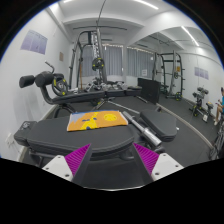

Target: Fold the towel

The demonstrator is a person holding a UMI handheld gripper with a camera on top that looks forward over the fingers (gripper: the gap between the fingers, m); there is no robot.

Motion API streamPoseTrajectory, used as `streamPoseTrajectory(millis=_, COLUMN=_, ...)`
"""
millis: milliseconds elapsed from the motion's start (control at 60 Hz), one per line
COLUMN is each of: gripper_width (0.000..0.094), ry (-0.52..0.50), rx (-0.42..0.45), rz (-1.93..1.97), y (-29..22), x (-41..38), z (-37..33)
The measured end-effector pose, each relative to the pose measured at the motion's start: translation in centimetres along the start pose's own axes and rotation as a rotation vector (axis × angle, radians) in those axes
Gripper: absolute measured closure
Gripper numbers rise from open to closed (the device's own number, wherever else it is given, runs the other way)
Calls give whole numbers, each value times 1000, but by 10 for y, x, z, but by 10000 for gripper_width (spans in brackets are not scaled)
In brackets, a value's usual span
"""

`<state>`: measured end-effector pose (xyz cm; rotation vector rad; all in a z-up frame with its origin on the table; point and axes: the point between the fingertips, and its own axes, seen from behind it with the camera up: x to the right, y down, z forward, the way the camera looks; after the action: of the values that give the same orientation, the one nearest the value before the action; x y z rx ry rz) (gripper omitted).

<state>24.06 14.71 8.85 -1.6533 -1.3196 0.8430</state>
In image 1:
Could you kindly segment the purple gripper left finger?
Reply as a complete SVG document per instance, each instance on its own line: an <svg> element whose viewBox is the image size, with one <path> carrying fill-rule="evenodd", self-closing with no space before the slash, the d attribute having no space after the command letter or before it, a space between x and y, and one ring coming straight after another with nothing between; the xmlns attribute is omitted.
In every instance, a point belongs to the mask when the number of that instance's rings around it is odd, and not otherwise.
<svg viewBox="0 0 224 224"><path fill-rule="evenodd" d="M91 157L91 145L87 144L66 156L57 155L43 170L70 182L81 182Z"/></svg>

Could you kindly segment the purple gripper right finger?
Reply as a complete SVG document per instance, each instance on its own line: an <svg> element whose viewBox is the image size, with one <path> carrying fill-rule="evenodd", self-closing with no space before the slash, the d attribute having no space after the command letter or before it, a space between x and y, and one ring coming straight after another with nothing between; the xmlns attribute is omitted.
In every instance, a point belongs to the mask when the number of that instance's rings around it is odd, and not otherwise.
<svg viewBox="0 0 224 224"><path fill-rule="evenodd" d="M133 147L133 156L144 181L156 181L183 169L183 166L167 153L158 154L137 143L134 143Z"/></svg>

